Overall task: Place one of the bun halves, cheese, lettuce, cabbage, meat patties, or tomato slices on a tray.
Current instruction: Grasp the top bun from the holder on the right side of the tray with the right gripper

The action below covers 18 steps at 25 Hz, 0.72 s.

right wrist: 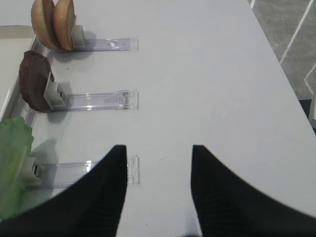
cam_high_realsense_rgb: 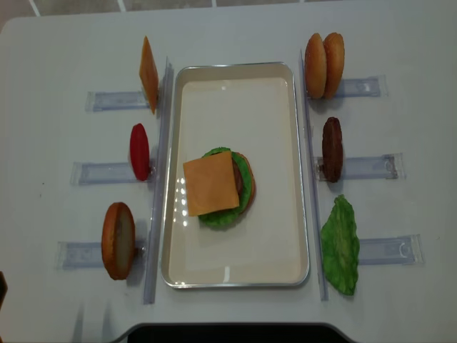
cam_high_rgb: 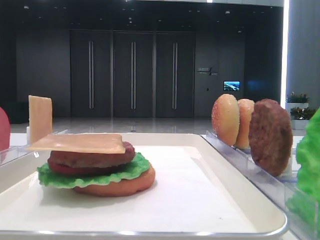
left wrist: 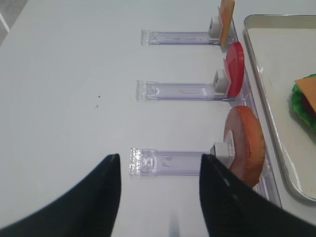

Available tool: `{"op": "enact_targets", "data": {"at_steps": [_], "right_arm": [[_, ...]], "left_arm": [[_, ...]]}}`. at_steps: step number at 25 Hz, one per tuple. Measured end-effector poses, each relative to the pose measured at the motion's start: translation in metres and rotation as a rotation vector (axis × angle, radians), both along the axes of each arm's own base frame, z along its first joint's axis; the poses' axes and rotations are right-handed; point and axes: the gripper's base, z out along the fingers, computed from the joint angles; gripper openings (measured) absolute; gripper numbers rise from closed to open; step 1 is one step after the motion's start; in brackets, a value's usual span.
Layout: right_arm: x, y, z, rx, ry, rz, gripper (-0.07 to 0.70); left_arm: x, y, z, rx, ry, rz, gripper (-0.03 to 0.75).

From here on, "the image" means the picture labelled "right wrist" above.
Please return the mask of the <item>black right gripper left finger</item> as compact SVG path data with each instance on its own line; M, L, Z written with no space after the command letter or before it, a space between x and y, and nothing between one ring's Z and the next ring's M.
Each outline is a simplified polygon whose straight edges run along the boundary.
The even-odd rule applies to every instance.
M2 237L114 237L127 189L127 152L115 145L86 175L0 224Z

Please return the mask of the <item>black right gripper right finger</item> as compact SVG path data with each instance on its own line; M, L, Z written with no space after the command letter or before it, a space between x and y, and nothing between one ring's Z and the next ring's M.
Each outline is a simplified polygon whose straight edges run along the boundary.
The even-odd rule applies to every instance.
M204 237L314 237L316 219L257 190L203 145L192 151L191 193Z

